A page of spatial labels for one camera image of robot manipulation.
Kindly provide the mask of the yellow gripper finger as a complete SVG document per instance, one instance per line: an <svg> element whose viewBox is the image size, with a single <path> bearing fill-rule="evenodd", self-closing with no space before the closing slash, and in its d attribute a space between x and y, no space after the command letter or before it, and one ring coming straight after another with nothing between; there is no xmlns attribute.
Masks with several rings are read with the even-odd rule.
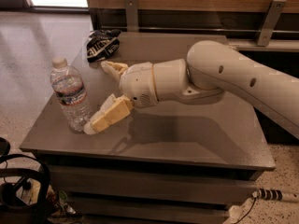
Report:
<svg viewBox="0 0 299 224"><path fill-rule="evenodd" d="M133 104L128 97L124 95L116 97L111 94L84 125L84 132L88 135L100 133L109 126L128 117L132 109Z"/></svg>
<svg viewBox="0 0 299 224"><path fill-rule="evenodd" d="M121 76L128 69L128 65L126 63L114 63L110 61L101 62L101 66L103 70L112 76L117 82L120 81Z"/></svg>

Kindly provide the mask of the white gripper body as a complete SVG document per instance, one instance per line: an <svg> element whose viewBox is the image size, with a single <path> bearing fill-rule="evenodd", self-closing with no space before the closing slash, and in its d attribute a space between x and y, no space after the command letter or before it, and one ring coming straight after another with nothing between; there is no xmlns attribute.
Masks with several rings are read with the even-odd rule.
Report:
<svg viewBox="0 0 299 224"><path fill-rule="evenodd" d="M138 63L130 66L121 76L120 89L136 108L158 104L153 79L153 64Z"/></svg>

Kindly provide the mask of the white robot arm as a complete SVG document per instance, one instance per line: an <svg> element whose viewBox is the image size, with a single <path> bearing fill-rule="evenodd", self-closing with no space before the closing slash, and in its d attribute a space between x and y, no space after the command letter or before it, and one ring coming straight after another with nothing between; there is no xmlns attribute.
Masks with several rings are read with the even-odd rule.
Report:
<svg viewBox="0 0 299 224"><path fill-rule="evenodd" d="M162 101L211 103L228 91L253 105L299 137L299 80L257 63L216 41L199 41L185 59L163 63L101 62L118 83L121 96L109 95L83 132L96 134L128 117L134 108Z"/></svg>

